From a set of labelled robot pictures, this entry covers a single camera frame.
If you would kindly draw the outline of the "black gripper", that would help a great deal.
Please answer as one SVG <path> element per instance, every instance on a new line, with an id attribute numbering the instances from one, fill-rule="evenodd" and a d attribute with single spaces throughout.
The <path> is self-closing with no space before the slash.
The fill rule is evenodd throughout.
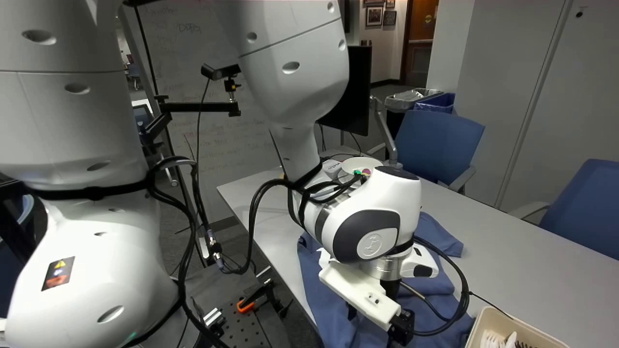
<path id="1" fill-rule="evenodd" d="M 437 262 L 425 248 L 410 248 L 377 262 L 377 275 L 389 298 L 398 295 L 402 279 L 433 279 L 439 275 Z"/>

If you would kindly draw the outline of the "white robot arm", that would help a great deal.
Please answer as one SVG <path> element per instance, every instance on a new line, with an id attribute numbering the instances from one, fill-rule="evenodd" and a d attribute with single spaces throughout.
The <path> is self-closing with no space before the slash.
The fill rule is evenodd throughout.
<path id="1" fill-rule="evenodd" d="M 350 293 L 431 279 L 435 258 L 414 238 L 422 182 L 389 165 L 331 175 L 317 124 L 350 86 L 350 51 L 338 0 L 230 0 L 240 70 L 267 117 L 290 215 L 321 248 L 321 281 Z"/>

